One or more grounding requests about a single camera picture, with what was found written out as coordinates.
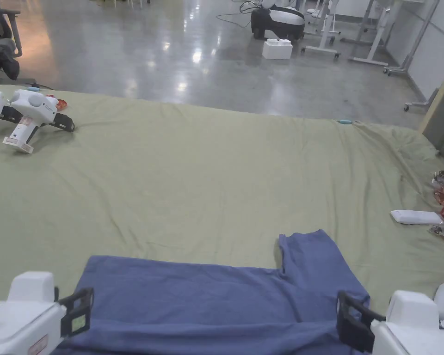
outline chair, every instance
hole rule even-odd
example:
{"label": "chair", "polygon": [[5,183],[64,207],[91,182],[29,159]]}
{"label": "chair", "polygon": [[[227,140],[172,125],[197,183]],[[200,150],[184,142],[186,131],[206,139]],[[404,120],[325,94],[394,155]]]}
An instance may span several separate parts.
{"label": "chair", "polygon": [[[18,31],[18,25],[17,25],[17,15],[19,15],[21,12],[16,11],[16,10],[2,9],[1,13],[2,13],[2,15],[6,15],[8,17],[8,21],[9,21],[10,27],[11,27],[11,35],[12,35],[11,37],[12,38],[7,38],[7,37],[0,38],[0,45],[5,45],[5,46],[10,47],[13,52],[13,58],[19,58],[23,55],[23,47],[21,45],[20,33]],[[37,83],[35,79],[18,79],[16,81],[13,81],[13,80],[9,80],[8,78],[7,79],[0,78],[0,82],[2,84],[22,83],[22,84],[30,84],[30,85]]]}

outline metal stand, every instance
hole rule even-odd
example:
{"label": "metal stand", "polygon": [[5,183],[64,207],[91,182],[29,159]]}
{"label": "metal stand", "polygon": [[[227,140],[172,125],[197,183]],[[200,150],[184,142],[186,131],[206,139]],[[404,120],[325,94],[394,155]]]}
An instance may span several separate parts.
{"label": "metal stand", "polygon": [[432,93],[430,99],[425,102],[406,102],[404,104],[404,111],[408,112],[410,110],[410,106],[419,106],[419,107],[430,108],[431,104],[434,101],[434,99],[436,98],[436,95],[438,94],[438,92],[439,92],[439,87],[436,87],[436,90]]}
{"label": "metal stand", "polygon": [[[375,61],[375,60],[373,60],[373,57],[375,55],[375,52],[376,52],[376,50],[378,48],[378,45],[380,44],[380,40],[382,39],[383,33],[385,31],[386,23],[388,22],[389,12],[390,12],[390,8],[384,8],[383,9],[383,13],[382,13],[382,15],[380,17],[380,23],[379,23],[379,26],[378,26],[378,31],[376,33],[375,40],[372,43],[372,48],[370,49],[370,52],[368,53],[368,56],[366,57],[366,59],[358,58],[358,57],[355,56],[355,53],[357,51],[357,46],[358,46],[358,44],[355,44],[354,47],[352,48],[352,54],[349,57],[349,60],[351,60],[351,61],[359,61],[359,62],[368,63],[368,64],[381,65],[383,67],[388,65],[388,63],[385,63],[385,62],[382,62],[382,61]],[[360,26],[360,31],[358,32],[358,38],[359,38],[359,36],[362,35],[362,32],[364,30],[363,27],[364,26],[363,26],[363,21],[362,21],[362,26]]]}
{"label": "metal stand", "polygon": [[[326,30],[326,21],[327,21],[327,19],[324,19],[324,25],[323,25],[323,27],[322,27],[322,32],[324,32],[324,31]],[[330,32],[330,33],[337,33],[337,34],[340,35],[340,31],[336,31],[336,14],[334,14],[333,28],[332,28],[332,30],[329,29],[329,32]]]}
{"label": "metal stand", "polygon": [[[315,8],[315,9],[312,9],[312,10],[313,10],[312,12],[315,12],[315,11],[317,10],[317,8],[319,7],[319,3],[320,3],[320,1],[321,1],[321,0],[318,0],[318,3],[317,3],[316,8]],[[298,11],[300,11],[300,7],[301,7],[301,0],[296,0],[296,9],[297,9]],[[306,0],[303,0],[303,1],[302,1],[302,9],[301,9],[301,13],[302,13],[303,15],[304,15],[304,10],[305,10],[305,8],[306,8]],[[317,32],[313,33],[313,32],[306,32],[306,31],[305,31],[305,32],[303,33],[303,35],[302,35],[301,38],[304,38],[304,36],[322,37],[322,34],[321,34],[321,33],[317,33]],[[329,37],[329,43],[330,43],[330,44],[333,44],[335,40],[336,40],[336,37],[335,37],[335,36],[331,36],[331,37]]]}
{"label": "metal stand", "polygon": [[418,36],[416,37],[416,41],[413,44],[413,47],[411,48],[410,53],[406,56],[403,63],[399,67],[388,67],[385,66],[385,69],[383,70],[383,73],[385,73],[387,76],[391,76],[392,73],[397,74],[407,74],[408,69],[411,66],[411,63],[413,61],[414,54],[416,53],[416,50],[419,47],[419,43],[421,42],[421,39],[423,39],[424,33],[426,32],[427,26],[430,24],[432,16],[434,15],[434,12],[436,11],[436,8],[439,4],[439,0],[434,0],[433,5],[431,6],[429,12],[427,13],[427,16],[424,20],[423,25],[421,26],[421,30],[419,31]]}
{"label": "metal stand", "polygon": [[[332,1],[332,7],[330,9],[330,12],[329,12],[329,1],[328,0],[324,0],[324,4],[322,5],[322,11],[321,11],[321,18],[325,18],[326,15],[328,14],[327,22],[326,22],[327,28],[330,28],[330,26],[333,23],[334,14],[336,13],[337,3],[339,2],[339,0],[330,0],[330,1]],[[319,21],[316,32],[320,33],[322,31],[322,27],[323,27],[323,23],[321,21]],[[304,53],[304,52],[306,52],[307,49],[309,49],[311,51],[318,51],[318,52],[334,54],[335,59],[339,58],[340,53],[338,51],[336,51],[335,49],[326,48],[327,36],[328,36],[328,31],[324,31],[322,33],[321,43],[319,44],[319,47],[314,47],[314,46],[308,45],[306,47],[301,48],[301,53]],[[330,39],[330,43],[334,42],[333,38],[335,40],[335,37],[332,37]]]}
{"label": "metal stand", "polygon": [[321,0],[317,0],[316,7],[308,9],[307,13],[308,14],[314,14],[318,10],[320,3],[321,3]]}
{"label": "metal stand", "polygon": [[368,2],[368,6],[367,6],[367,9],[365,11],[364,18],[362,19],[362,23],[360,24],[360,29],[358,30],[357,38],[356,39],[350,39],[350,38],[343,37],[343,38],[340,39],[341,42],[353,43],[353,44],[356,45],[352,49],[351,57],[355,57],[355,53],[357,51],[357,45],[372,45],[373,44],[373,42],[361,41],[360,39],[362,38],[362,34],[367,32],[367,22],[368,22],[368,18],[370,17],[370,13],[372,12],[372,7],[373,7],[374,1],[375,0],[370,0]]}

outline white remote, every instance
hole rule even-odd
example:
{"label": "white remote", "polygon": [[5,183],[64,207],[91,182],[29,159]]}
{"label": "white remote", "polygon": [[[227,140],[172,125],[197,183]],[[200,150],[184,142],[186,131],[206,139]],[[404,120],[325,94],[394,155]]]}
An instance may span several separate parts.
{"label": "white remote", "polygon": [[391,212],[398,223],[403,224],[442,224],[442,218],[435,212],[396,210]]}

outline label sticker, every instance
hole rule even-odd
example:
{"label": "label sticker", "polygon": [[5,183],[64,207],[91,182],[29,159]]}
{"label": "label sticker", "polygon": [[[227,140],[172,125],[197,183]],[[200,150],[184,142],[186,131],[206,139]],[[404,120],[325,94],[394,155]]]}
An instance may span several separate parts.
{"label": "label sticker", "polygon": [[38,355],[48,346],[48,335],[46,334],[28,349],[28,355]]}
{"label": "label sticker", "polygon": [[23,124],[25,126],[29,126],[30,123],[33,122],[33,120],[31,119],[31,117],[25,116],[20,120],[19,124]]}

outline black and white robot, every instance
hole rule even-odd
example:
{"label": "black and white robot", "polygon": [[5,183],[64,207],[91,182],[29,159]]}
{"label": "black and white robot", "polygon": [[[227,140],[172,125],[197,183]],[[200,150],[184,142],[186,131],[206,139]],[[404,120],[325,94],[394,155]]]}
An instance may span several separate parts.
{"label": "black and white robot", "polygon": [[263,0],[251,13],[251,29],[256,39],[298,40],[304,36],[304,15],[293,7],[280,7],[276,0]]}

